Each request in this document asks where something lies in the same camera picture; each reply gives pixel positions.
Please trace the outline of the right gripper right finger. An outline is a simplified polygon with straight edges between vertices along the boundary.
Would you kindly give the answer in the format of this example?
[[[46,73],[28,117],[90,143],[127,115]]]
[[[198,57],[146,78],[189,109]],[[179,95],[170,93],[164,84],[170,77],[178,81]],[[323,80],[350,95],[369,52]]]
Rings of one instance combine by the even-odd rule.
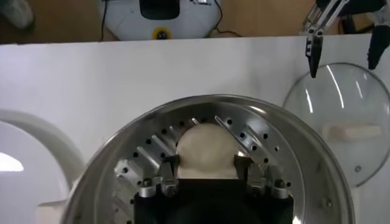
[[[257,164],[249,157],[238,155],[235,155],[233,163],[237,179],[246,182],[251,194],[268,195],[281,200],[289,197],[287,182],[279,166]]]

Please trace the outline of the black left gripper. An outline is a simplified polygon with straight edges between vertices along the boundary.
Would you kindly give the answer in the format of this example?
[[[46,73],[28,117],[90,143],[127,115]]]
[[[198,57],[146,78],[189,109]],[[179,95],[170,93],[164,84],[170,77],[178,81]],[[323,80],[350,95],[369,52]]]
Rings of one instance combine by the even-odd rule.
[[[330,0],[321,9],[317,3],[311,8],[303,22],[306,36],[305,56],[308,59],[310,76],[316,77],[321,59],[324,32],[342,11],[342,16],[370,13],[374,22],[367,53],[368,68],[374,70],[384,51],[389,47],[389,8],[382,8],[387,0]]]

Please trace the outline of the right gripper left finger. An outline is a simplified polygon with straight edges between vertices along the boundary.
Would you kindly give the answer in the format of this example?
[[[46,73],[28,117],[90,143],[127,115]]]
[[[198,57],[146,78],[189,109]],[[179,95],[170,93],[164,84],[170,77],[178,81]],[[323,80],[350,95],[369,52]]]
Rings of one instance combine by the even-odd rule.
[[[146,177],[142,180],[138,187],[138,195],[141,198],[154,197],[159,187],[164,196],[174,196],[179,185],[176,177],[179,162],[179,155],[165,157],[157,170],[157,174],[154,177]]]

